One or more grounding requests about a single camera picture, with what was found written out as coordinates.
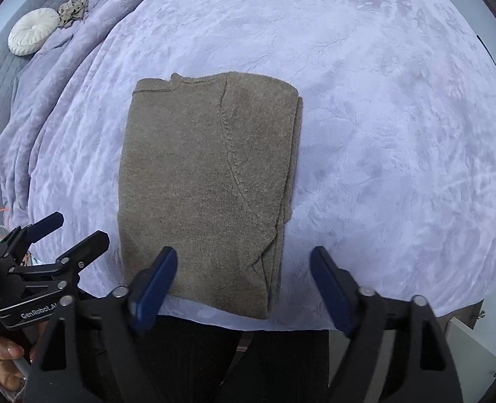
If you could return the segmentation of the person left hand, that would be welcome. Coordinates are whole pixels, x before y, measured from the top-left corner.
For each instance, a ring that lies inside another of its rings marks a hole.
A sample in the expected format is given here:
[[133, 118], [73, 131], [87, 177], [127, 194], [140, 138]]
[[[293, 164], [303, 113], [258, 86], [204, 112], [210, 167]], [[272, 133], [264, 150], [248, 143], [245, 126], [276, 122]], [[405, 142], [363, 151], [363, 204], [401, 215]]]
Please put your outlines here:
[[0, 387], [8, 392], [17, 392], [24, 383], [23, 373], [14, 361], [23, 358], [25, 351], [15, 342], [0, 337]]

